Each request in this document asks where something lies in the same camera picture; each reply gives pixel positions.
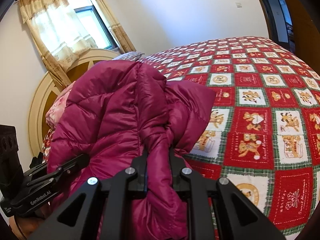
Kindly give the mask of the magenta quilted down jacket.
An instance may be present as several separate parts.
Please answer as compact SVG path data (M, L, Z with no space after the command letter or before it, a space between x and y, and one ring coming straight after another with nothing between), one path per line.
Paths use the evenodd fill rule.
M85 153L89 165L55 197L59 207L88 178L107 179L147 150L148 192L131 206L133 239L186 239L187 205L172 188L169 149L184 155L210 120L215 92L191 81L168 81L152 66L101 61L73 85L57 123L48 171Z

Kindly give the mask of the dark clothes pile by bed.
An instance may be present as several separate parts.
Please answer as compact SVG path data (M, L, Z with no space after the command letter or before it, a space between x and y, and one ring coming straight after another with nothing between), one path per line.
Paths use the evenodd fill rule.
M47 162L47 155L43 152L39 152L37 156L34 156L31 160L31 163L29 165L29 168L32 169L38 165L41 165L42 163Z

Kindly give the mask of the pink floral folded blanket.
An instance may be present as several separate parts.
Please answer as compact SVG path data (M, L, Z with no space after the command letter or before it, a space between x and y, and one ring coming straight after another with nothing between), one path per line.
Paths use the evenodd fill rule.
M46 124L51 128L55 129L61 116L63 115L66 107L68 96L75 84L75 81L65 88L61 94L56 98L52 107L46 113Z

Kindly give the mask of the red patchwork bear bedspread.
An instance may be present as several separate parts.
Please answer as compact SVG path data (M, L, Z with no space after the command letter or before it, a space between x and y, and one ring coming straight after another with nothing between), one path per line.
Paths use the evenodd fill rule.
M180 156L206 178L228 178L285 238L296 238L319 203L318 74L262 37L208 40L133 62L215 92L206 129Z

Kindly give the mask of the cream wooden headboard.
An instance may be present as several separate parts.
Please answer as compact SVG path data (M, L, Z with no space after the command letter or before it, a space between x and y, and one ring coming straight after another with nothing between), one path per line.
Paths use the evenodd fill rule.
M84 53L68 69L67 76L73 82L100 61L119 56L119 53L107 49L91 49ZM37 156L42 150L42 142L50 127L46 123L46 113L61 94L63 88L57 86L51 75L46 73L38 85L28 116L28 139L31 153Z

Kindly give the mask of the beige left curtain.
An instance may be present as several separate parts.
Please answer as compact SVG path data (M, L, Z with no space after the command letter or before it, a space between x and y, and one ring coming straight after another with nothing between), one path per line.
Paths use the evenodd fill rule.
M42 62L60 90L71 84L67 69L85 52L97 48L68 0L18 0Z

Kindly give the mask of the beige curtain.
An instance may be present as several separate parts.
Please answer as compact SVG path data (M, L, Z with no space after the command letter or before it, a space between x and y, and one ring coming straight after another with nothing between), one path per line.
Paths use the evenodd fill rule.
M120 51L122 53L136 51L135 46L113 13L111 7L108 5L107 0L95 0L95 3L98 5L100 12L104 16L104 19L107 22L107 28L115 39Z
M97 48L68 0L18 0L42 62L60 90L71 84L67 69L85 52Z

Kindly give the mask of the striped plaid pillow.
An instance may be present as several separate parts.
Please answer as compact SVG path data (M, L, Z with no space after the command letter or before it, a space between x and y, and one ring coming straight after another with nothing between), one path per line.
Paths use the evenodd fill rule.
M126 60L126 61L137 61L139 60L144 53L138 52L138 51L131 51L128 53L121 54L117 57L115 57L113 60Z

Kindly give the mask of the beige right curtain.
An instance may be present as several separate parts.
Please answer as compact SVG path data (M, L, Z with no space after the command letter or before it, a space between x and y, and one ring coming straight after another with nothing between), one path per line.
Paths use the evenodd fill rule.
M107 0L95 0L95 3L98 5L100 12L104 16L104 19L107 22L107 28L115 39L120 51L122 53L136 51L135 46L113 13L111 7L108 5Z

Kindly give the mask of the brown wooden door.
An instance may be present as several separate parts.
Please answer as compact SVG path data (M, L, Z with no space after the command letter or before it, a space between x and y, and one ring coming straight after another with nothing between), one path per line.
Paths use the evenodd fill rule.
M319 73L319 31L299 0L285 0L293 26L295 55Z

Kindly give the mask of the window with dark frame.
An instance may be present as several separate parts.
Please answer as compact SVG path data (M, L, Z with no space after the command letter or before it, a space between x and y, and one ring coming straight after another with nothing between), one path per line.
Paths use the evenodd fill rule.
M99 49L118 50L114 38L98 14L92 0L68 0L68 2Z

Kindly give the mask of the white wall switch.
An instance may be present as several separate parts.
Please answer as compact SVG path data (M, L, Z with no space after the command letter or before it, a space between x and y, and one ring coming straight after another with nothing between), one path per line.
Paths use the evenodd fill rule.
M235 4L236 4L237 8L241 8L242 7L242 4L240 2L236 2Z

